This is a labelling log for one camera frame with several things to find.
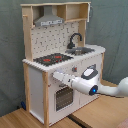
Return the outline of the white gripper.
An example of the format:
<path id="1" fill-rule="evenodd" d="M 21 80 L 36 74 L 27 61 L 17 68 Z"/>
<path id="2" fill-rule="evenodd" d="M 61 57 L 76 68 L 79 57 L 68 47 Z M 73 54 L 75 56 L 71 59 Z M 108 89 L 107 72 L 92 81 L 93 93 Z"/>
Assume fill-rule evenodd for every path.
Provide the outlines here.
<path id="1" fill-rule="evenodd" d="M 76 77 L 70 74 L 60 73 L 55 71 L 53 77 L 61 81 L 63 84 L 68 85 L 69 87 L 75 88 L 77 86 L 82 87 L 86 85 L 86 81 L 81 77 Z"/>

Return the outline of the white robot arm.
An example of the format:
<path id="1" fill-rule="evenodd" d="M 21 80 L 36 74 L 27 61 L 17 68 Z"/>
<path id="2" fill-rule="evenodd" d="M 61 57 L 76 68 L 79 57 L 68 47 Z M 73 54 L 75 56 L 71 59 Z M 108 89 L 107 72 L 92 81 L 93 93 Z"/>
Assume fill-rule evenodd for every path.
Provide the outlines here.
<path id="1" fill-rule="evenodd" d="M 85 71 L 82 77 L 60 72 L 54 72 L 53 77 L 85 95 L 102 94 L 113 97 L 128 97 L 128 77 L 122 79 L 117 87 L 102 85 L 93 70 Z"/>

